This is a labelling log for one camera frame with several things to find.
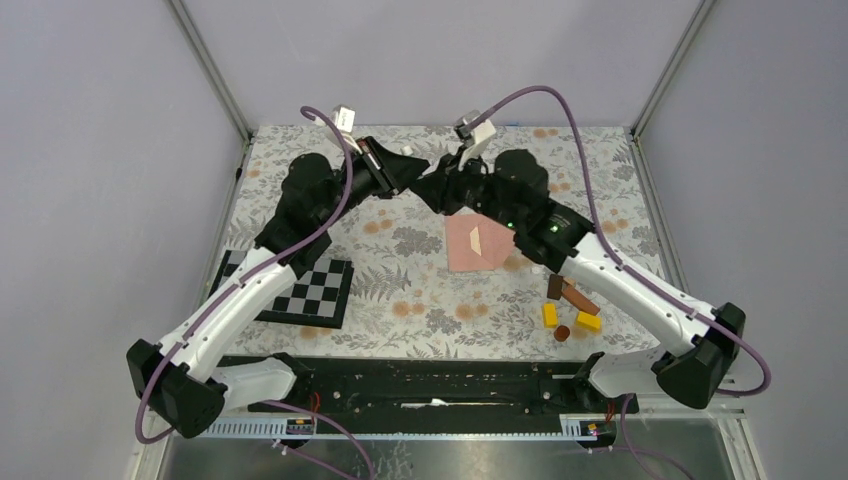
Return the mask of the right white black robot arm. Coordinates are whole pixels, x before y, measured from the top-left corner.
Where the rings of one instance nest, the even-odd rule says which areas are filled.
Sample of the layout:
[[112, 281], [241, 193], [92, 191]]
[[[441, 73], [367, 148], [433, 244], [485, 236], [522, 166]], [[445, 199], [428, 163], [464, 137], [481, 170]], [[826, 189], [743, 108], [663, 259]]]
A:
[[577, 405], [597, 412], [612, 398], [662, 391], [684, 406], [706, 408], [738, 355], [726, 335], [741, 334], [744, 312], [732, 303], [697, 300], [634, 263], [589, 219], [551, 198], [548, 173], [528, 150], [506, 150], [488, 167], [480, 154], [494, 127], [485, 122], [469, 129], [469, 122], [464, 117], [455, 127], [462, 146], [412, 191], [436, 213], [468, 207], [509, 228], [525, 257], [601, 294], [660, 343], [590, 356], [573, 386]]

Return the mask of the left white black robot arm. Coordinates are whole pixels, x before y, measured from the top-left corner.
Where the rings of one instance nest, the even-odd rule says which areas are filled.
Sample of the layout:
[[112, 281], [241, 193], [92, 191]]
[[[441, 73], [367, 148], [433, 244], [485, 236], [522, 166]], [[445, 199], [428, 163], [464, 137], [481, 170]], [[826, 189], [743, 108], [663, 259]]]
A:
[[236, 270], [170, 333], [129, 348], [126, 359], [139, 397], [135, 435], [143, 444], [172, 431], [196, 437], [221, 413], [255, 403], [276, 401], [288, 411], [304, 407], [311, 387], [284, 360], [270, 356], [222, 367], [221, 359], [275, 297], [313, 268], [331, 244], [332, 225], [370, 197], [404, 192], [429, 166], [371, 137], [351, 139], [337, 118], [313, 107], [301, 113], [327, 126], [343, 164], [334, 169], [319, 153], [293, 159], [274, 215]]

